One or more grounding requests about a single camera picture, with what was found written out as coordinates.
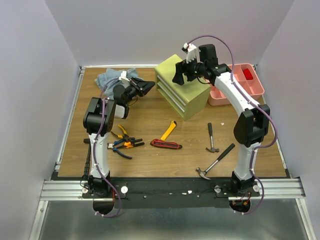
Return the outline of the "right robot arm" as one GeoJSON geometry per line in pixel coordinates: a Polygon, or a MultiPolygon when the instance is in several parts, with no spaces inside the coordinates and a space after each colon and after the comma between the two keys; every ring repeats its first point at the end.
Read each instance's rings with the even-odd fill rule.
{"type": "Polygon", "coordinates": [[[233,134],[239,143],[239,154],[231,175],[230,191],[241,196],[255,184],[254,166],[258,148],[269,131],[270,108],[259,104],[236,81],[234,66],[219,63],[213,44],[196,47],[185,43],[182,50],[186,59],[176,63],[173,83],[182,86],[185,81],[204,78],[226,96],[238,115],[233,134]]]}

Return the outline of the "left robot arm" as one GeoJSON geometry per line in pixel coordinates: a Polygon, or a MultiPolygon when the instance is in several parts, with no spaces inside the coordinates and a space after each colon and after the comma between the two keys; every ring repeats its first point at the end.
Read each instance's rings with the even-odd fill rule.
{"type": "Polygon", "coordinates": [[[107,140],[114,119],[126,119],[129,103],[135,97],[144,97],[155,86],[154,81],[138,77],[121,77],[112,87],[111,97],[93,97],[83,118],[83,127],[88,134],[91,148],[91,169],[87,176],[88,189],[104,198],[112,189],[108,164],[107,140]]]}

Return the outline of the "green metal tool chest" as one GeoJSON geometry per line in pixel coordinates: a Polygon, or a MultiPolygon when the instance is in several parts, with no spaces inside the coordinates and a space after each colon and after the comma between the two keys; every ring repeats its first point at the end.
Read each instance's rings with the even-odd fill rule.
{"type": "Polygon", "coordinates": [[[155,70],[156,88],[184,121],[200,112],[207,104],[211,85],[201,84],[198,80],[187,81],[184,85],[172,82],[176,73],[176,63],[182,59],[174,54],[157,65],[155,70]]]}

